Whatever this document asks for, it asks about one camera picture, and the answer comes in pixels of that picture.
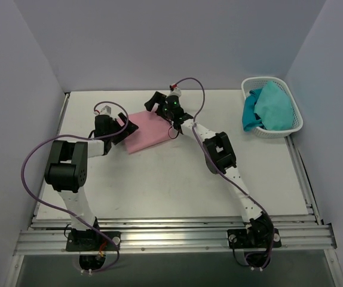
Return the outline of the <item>pink t shirt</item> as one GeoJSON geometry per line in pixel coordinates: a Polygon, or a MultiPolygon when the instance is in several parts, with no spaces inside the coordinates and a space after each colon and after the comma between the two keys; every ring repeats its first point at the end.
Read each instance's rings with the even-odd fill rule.
{"type": "Polygon", "coordinates": [[[124,139],[129,154],[169,141],[171,125],[155,112],[142,111],[129,115],[129,120],[139,128],[124,139]]]}

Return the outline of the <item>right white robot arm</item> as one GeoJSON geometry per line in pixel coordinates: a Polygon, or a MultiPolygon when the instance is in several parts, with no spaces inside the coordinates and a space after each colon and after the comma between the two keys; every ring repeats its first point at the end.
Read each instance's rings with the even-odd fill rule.
{"type": "Polygon", "coordinates": [[[196,121],[196,118],[183,110],[177,90],[169,95],[156,91],[145,102],[145,109],[166,120],[179,134],[194,138],[203,150],[208,169],[222,177],[237,201],[237,209],[246,226],[246,241],[258,247],[274,232],[270,216],[249,193],[240,175],[237,158],[228,135],[214,132],[196,121]]]}

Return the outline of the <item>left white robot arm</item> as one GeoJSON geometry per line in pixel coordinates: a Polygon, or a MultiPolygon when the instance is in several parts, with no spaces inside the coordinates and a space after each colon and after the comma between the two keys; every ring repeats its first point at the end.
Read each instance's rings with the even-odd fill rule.
{"type": "Polygon", "coordinates": [[[88,159],[107,155],[112,145],[122,142],[139,129],[122,112],[118,118],[109,114],[95,116],[92,135],[95,140],[69,142],[55,140],[45,169],[45,182],[63,199],[72,217],[71,236],[81,246],[93,251],[100,246],[98,221],[87,201],[84,185],[87,181],[88,159]]]}

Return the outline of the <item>dark teal t shirt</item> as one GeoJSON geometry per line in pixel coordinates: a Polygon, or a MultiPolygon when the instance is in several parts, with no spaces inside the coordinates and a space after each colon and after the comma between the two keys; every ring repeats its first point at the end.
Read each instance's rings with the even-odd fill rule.
{"type": "Polygon", "coordinates": [[[254,89],[244,101],[242,125],[245,132],[249,132],[256,127],[263,127],[261,118],[255,113],[255,105],[259,99],[262,89],[254,89]]]}

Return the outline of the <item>white plastic basket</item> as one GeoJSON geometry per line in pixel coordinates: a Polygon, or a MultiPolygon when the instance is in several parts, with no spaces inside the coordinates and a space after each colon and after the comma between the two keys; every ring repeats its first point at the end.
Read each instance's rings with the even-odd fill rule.
{"type": "Polygon", "coordinates": [[[244,108],[241,123],[245,132],[265,139],[285,138],[304,124],[287,86],[276,77],[250,77],[241,83],[244,108]]]}

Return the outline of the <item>light teal t shirt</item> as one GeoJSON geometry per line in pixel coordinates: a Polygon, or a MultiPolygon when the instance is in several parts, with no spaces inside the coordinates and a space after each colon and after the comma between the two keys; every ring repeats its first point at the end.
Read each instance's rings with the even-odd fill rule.
{"type": "Polygon", "coordinates": [[[293,126],[290,97],[273,81],[268,81],[262,87],[255,113],[261,118],[266,130],[289,130],[293,126]]]}

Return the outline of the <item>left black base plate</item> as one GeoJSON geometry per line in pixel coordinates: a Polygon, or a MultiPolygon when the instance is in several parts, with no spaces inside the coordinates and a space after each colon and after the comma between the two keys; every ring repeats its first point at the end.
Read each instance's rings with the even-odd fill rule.
{"type": "Polygon", "coordinates": [[[72,229],[68,234],[66,251],[115,251],[120,247],[121,233],[119,231],[103,231],[104,236],[93,230],[79,231],[72,229]]]}

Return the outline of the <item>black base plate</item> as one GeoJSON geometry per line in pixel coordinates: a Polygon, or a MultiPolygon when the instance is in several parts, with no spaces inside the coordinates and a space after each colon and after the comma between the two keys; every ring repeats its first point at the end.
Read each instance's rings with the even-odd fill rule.
{"type": "Polygon", "coordinates": [[[121,233],[119,231],[103,231],[104,236],[93,230],[79,231],[72,229],[68,234],[66,251],[115,251],[120,247],[121,233]]]}
{"type": "Polygon", "coordinates": [[[271,245],[271,231],[255,231],[249,229],[229,229],[227,230],[229,248],[233,249],[253,249],[267,248],[271,245]]]}

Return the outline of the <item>aluminium rail frame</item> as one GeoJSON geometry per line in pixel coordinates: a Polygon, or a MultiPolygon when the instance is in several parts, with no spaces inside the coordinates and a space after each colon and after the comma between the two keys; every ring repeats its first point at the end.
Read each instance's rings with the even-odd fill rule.
{"type": "Polygon", "coordinates": [[[321,222],[301,156],[291,138],[263,139],[242,129],[240,90],[187,90],[183,107],[208,129],[227,132],[252,196],[268,211],[282,246],[264,271],[239,266],[227,230],[242,227],[226,182],[209,172],[195,139],[129,154],[118,145],[88,162],[85,192],[104,230],[120,231],[121,259],[104,277],[188,286],[338,286],[335,238],[321,222]]]}

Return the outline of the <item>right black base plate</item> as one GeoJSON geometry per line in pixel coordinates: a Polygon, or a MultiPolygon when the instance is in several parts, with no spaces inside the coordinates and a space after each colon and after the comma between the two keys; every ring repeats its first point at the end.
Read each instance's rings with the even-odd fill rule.
{"type": "Polygon", "coordinates": [[[267,248],[271,245],[271,231],[255,231],[249,229],[229,229],[227,230],[229,248],[233,249],[253,249],[267,248]]]}

